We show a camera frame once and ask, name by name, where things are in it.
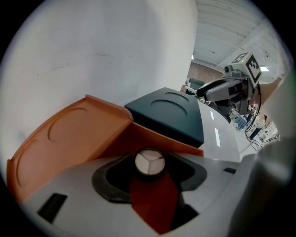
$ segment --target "black slot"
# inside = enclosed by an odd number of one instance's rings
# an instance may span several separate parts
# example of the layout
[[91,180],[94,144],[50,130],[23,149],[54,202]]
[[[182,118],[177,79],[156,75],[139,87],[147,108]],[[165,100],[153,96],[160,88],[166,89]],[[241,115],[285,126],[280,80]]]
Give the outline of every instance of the black slot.
[[182,194],[180,194],[179,203],[171,222],[171,231],[186,224],[188,221],[192,220],[196,216],[198,216],[198,212],[194,210],[190,205],[185,204],[183,196]]
[[134,173],[135,159],[127,152],[119,159],[98,168],[92,175],[92,187],[109,202],[132,202],[130,179]]
[[197,189],[207,178],[204,167],[173,152],[168,152],[166,168],[179,191]]
[[64,194],[54,193],[38,211],[38,215],[52,223],[67,197]]
[[227,168],[224,169],[224,171],[226,171],[228,173],[231,173],[231,174],[235,174],[236,169],[227,167]]

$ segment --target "gray panel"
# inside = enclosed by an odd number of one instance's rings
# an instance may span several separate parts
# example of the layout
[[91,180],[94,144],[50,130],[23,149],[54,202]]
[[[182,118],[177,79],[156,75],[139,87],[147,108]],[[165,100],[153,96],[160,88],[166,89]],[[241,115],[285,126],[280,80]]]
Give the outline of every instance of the gray panel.
[[196,218],[163,236],[226,237],[233,213],[246,189],[253,164],[254,155],[245,156],[233,179],[208,208]]
[[130,204],[108,202],[93,189],[94,171],[113,160],[98,159],[67,169],[27,199],[25,207],[37,212],[53,193],[62,193],[68,198],[53,225],[64,231],[84,237],[157,236]]
[[[204,187],[201,185],[195,194],[193,192],[183,192],[186,203],[196,206],[197,209],[203,211],[196,218],[164,236],[196,236],[197,233],[199,237],[227,236],[233,212],[246,188],[252,170],[254,156],[244,157],[240,164],[235,162],[221,162],[192,155],[183,154],[183,156],[195,163],[203,165],[208,171],[208,180],[204,182],[207,185],[204,185]],[[24,203],[25,207],[31,212],[37,212],[52,193],[64,193],[68,195],[68,198],[54,220],[53,225],[43,225],[43,228],[47,232],[62,233],[66,231],[75,236],[86,237],[158,236],[137,215],[130,204],[110,203],[94,191],[91,185],[93,172],[98,167],[115,159],[99,159],[69,168],[35,192],[26,200]],[[225,189],[219,187],[220,189],[215,191],[217,182],[220,182],[215,172],[223,170],[226,167],[238,167],[238,169],[234,175],[225,171],[220,173],[219,177],[223,180],[221,184],[226,187]],[[204,188],[203,191],[207,192],[207,194],[200,192],[200,188]],[[31,216],[34,216],[35,222],[42,223],[39,217],[35,217],[35,214]]]
[[46,236],[59,236],[59,237],[76,237],[69,232],[66,232],[56,226],[53,226],[51,223],[47,222],[45,219],[40,217],[36,212],[28,210],[25,205],[20,204],[20,208],[26,215],[26,217],[37,227],[39,228]]
[[184,158],[202,165],[207,170],[207,178],[194,191],[182,192],[186,204],[193,207],[198,213],[203,212],[225,189],[233,178],[233,174],[223,171],[230,167],[237,169],[239,163],[219,161],[189,154],[182,154]]

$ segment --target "white curved surface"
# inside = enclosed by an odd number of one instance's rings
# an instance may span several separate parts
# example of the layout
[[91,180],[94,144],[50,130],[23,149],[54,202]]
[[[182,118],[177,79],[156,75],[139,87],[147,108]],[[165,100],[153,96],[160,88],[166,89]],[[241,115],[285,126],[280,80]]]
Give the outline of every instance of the white curved surface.
[[[204,136],[204,143],[199,148],[203,149],[204,156],[221,161],[241,162],[235,139],[235,128],[211,107],[199,102],[199,109],[203,122]],[[219,134],[220,146],[217,145],[215,128]]]
[[[197,190],[183,192],[184,199],[201,213],[162,236],[189,237],[196,236],[196,233],[203,237],[227,236],[233,212],[251,174],[254,157],[244,158],[239,165],[193,155],[184,157],[201,164],[209,171],[208,180]],[[24,203],[25,210],[36,213],[53,193],[63,193],[68,196],[67,200],[52,225],[41,225],[47,232],[56,235],[57,231],[63,230],[70,236],[87,237],[159,236],[138,216],[130,204],[108,202],[93,189],[91,176],[94,171],[114,159],[116,158],[101,158],[65,170],[29,197]],[[232,167],[237,171],[232,175],[223,171],[225,167]],[[33,220],[40,222],[40,217],[34,216]]]

